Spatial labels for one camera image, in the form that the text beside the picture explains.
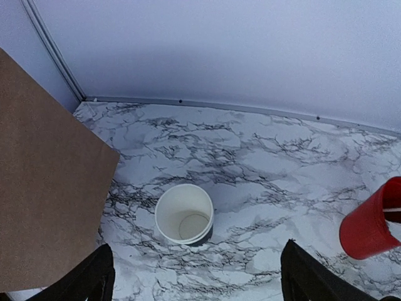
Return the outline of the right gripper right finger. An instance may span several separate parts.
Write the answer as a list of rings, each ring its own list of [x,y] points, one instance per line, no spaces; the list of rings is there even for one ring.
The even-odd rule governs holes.
[[[281,254],[284,300],[373,300],[325,268],[293,240]]]

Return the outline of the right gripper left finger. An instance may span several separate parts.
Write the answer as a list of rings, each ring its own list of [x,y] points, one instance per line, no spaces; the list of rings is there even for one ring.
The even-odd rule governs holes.
[[[114,282],[112,249],[104,244],[30,300],[111,300]]]

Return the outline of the brown paper bag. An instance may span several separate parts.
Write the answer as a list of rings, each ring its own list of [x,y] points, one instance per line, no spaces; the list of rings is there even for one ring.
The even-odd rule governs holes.
[[[118,152],[1,53],[1,291],[47,287],[95,249]]]

